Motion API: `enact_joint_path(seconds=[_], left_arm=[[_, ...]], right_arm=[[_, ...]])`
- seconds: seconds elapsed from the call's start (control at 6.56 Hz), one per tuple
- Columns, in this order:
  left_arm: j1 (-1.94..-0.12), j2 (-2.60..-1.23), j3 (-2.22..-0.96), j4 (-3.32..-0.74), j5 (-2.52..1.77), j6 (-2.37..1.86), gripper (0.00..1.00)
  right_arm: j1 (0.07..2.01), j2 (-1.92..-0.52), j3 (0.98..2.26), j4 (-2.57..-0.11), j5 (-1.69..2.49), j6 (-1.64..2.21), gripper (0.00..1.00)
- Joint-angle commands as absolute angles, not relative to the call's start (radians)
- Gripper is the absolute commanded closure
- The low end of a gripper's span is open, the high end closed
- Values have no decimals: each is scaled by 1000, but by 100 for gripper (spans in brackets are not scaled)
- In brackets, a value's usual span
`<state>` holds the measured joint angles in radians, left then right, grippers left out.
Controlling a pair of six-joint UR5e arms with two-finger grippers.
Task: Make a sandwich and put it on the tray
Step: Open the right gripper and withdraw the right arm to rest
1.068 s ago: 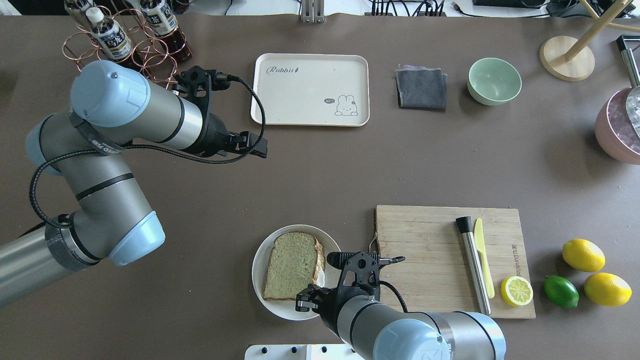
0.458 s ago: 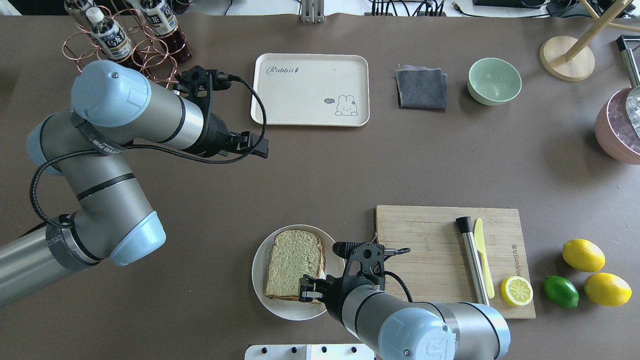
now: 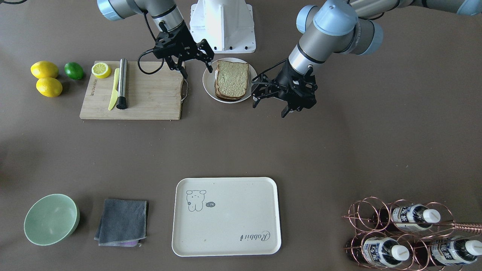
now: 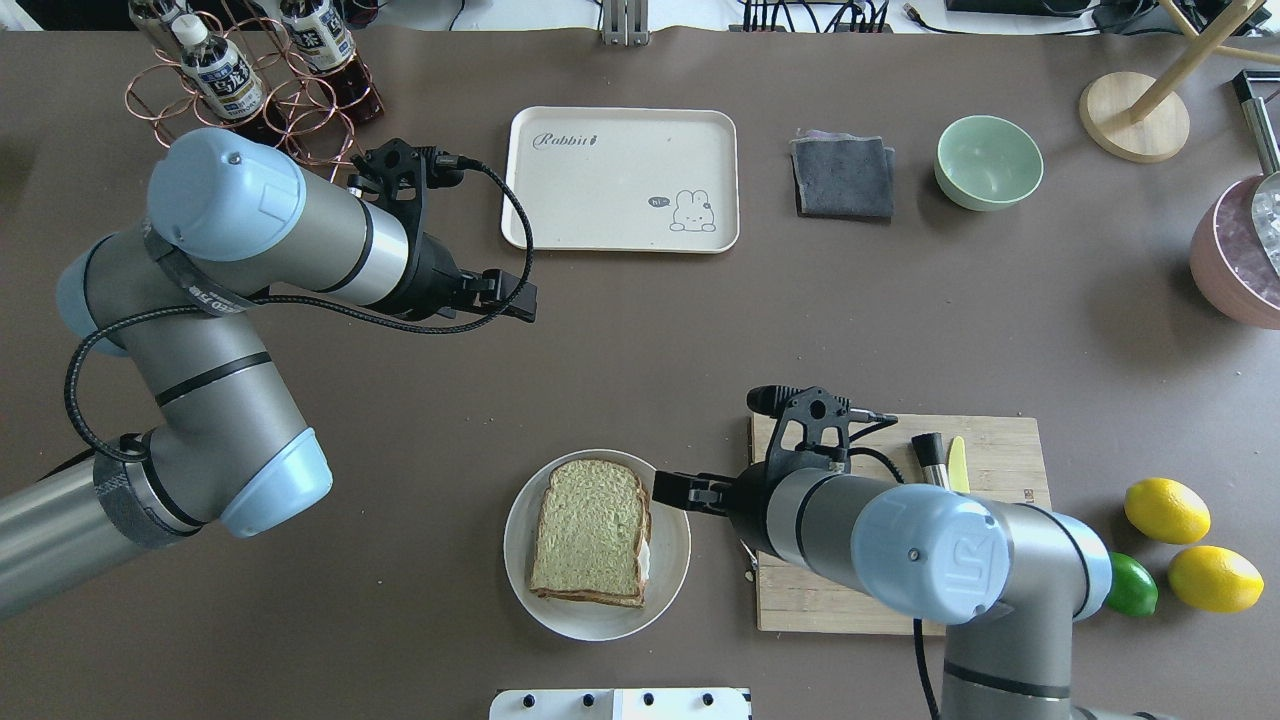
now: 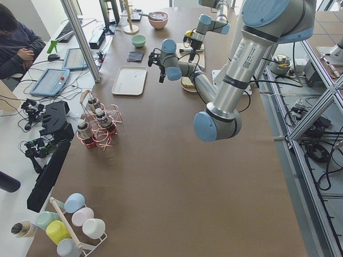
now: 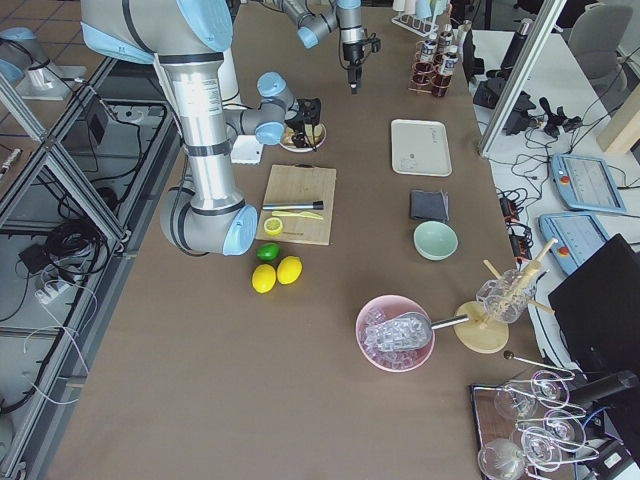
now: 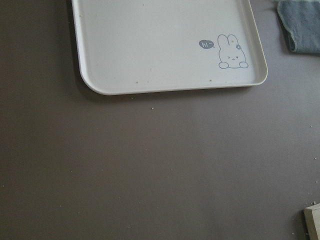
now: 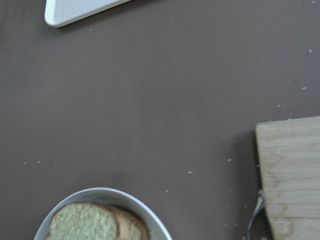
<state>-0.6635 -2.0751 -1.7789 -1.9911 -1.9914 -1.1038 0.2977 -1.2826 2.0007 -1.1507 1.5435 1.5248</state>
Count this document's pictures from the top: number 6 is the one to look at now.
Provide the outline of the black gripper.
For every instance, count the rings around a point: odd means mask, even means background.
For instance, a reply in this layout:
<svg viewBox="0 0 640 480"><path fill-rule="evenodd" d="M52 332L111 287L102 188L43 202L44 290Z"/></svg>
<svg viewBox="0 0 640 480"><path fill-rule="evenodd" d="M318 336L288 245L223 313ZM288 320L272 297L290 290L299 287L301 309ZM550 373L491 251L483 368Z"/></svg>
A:
<svg viewBox="0 0 640 480"><path fill-rule="evenodd" d="M295 106L285 119L286 126L292 131L289 139L296 148L315 148L315 128L320 124L321 100L298 98Z"/></svg>
<svg viewBox="0 0 640 480"><path fill-rule="evenodd" d="M357 94L361 88L361 66L371 54L381 49L380 41L357 41L343 43L342 54L348 69L348 83L352 94Z"/></svg>

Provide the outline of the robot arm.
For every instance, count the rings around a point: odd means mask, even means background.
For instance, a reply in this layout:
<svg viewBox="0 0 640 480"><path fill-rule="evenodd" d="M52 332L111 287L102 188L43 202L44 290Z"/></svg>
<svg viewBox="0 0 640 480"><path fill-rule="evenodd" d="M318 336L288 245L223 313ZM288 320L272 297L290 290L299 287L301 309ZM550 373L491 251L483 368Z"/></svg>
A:
<svg viewBox="0 0 640 480"><path fill-rule="evenodd" d="M361 2L332 1L324 13L313 13L305 1L283 0L275 5L296 25L306 49L319 45L333 32L339 33L339 64L346 71L351 93L357 94L366 60L381 49L381 39L362 24Z"/></svg>
<svg viewBox="0 0 640 480"><path fill-rule="evenodd" d="M242 255L258 213L236 187L232 148L238 135L278 144L302 104L276 72L257 82L256 109L227 109L219 71L233 38L224 1L84 1L86 45L113 58L154 67L174 109L188 167L161 210L166 238L183 251Z"/></svg>

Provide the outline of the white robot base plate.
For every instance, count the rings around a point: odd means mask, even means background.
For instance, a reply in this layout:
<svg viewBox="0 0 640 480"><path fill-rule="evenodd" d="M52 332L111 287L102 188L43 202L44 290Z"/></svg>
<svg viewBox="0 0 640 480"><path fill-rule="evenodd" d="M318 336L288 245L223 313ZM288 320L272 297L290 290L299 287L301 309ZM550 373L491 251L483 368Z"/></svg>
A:
<svg viewBox="0 0 640 480"><path fill-rule="evenodd" d="M255 135L238 135L232 147L231 161L233 164L258 165L263 148Z"/></svg>

